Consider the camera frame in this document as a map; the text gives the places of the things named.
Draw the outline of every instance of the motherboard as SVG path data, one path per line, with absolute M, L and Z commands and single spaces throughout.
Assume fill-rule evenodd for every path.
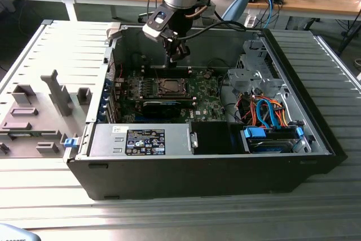
M 120 122 L 224 121 L 218 79 L 207 69 L 172 74 L 162 69 L 132 71 L 124 77 L 118 96 Z

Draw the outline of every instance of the gray plastic part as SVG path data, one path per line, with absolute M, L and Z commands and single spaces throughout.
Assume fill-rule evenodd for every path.
M 18 104 L 31 104 L 28 96 L 35 95 L 30 85 L 17 85 L 12 96 Z
M 10 112 L 14 117 L 16 116 L 35 116 L 38 115 L 38 111 L 34 107 L 16 107 Z
M 68 106 L 69 93 L 66 90 L 65 86 L 63 88 L 60 87 L 56 77 L 58 76 L 58 72 L 53 70 L 51 75 L 40 76 L 41 80 L 47 83 L 52 100 L 58 105 L 59 111 L 63 116 L 69 116 L 72 111 Z
M 41 136 L 46 139 L 60 139 L 61 132 L 59 130 L 54 131 L 53 133 L 41 133 Z
M 10 149 L 9 149 L 9 147 L 7 147 L 4 143 L 0 142 L 0 150 L 1 150 L 4 154 L 7 154 Z
M 64 133 L 60 138 L 60 144 L 64 144 L 64 142 L 67 138 L 68 138 L 68 136 Z
M 12 96 L 18 104 L 31 104 L 25 93 L 12 93 Z
M 51 25 L 53 20 L 45 19 L 43 22 L 41 22 L 42 25 Z
M 79 105 L 85 106 L 89 105 L 91 101 L 91 91 L 88 87 L 80 87 L 78 89 L 77 98 Z
M 36 146 L 36 150 L 38 150 L 41 154 L 57 153 L 59 152 L 58 147 L 54 142 L 38 142 L 38 146 Z
M 12 141 L 13 139 L 8 133 L 0 133 L 0 141 Z
M 29 122 L 6 122 L 2 129 L 8 130 L 30 130 L 32 125 Z

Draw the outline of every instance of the blue cable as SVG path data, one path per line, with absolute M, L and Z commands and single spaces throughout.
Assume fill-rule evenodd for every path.
M 270 15 L 268 16 L 267 23 L 265 24 L 265 26 L 263 28 L 266 28 L 268 26 L 268 23 L 270 22 L 270 19 L 272 17 L 272 0 L 268 0 L 268 2 L 270 4 Z
M 273 126 L 276 127 L 277 129 L 281 129 L 281 126 L 280 126 L 279 123 L 277 122 L 277 119 L 276 119 L 276 117 L 275 117 L 275 115 L 274 115 L 273 106 L 272 106 L 272 104 L 270 103 L 270 101 L 267 101 L 267 100 L 265 100 L 265 99 L 261 99 L 261 100 L 258 101 L 258 103 L 257 103 L 257 108 L 256 108 L 257 119 L 258 119 L 261 123 L 263 123 L 263 125 L 264 125 L 266 128 L 270 128 L 270 126 L 268 125 L 268 123 L 266 123 L 266 122 L 262 119 L 262 117 L 261 117 L 261 111 L 260 111 L 260 109 L 261 109 L 261 104 L 262 104 L 262 102 L 266 102 L 267 105 L 268 105 L 268 108 L 269 108 L 269 110 L 270 110 L 270 117 L 271 117 L 271 121 L 272 121 Z

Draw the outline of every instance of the warning label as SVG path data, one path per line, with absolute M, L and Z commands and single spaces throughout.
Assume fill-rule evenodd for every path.
M 126 155 L 165 155 L 164 129 L 128 130 Z

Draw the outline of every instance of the green circuit board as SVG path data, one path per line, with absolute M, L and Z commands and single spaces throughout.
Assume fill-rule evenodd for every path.
M 217 96 L 217 77 L 205 78 L 205 69 L 193 70 L 189 78 L 184 80 L 187 86 L 184 97 L 190 101 L 183 101 L 182 98 L 174 99 L 179 103 L 186 104 L 180 110 L 179 117 L 170 119 L 147 119 L 142 115 L 142 105 L 147 101 L 139 93 L 139 85 L 144 78 L 139 72 L 133 72 L 125 78 L 124 89 L 119 99 L 122 123 L 150 122 L 150 123 L 187 123 L 190 121 L 225 121 L 226 117 L 222 113 L 221 102 Z M 152 78 L 159 82 L 163 78 Z

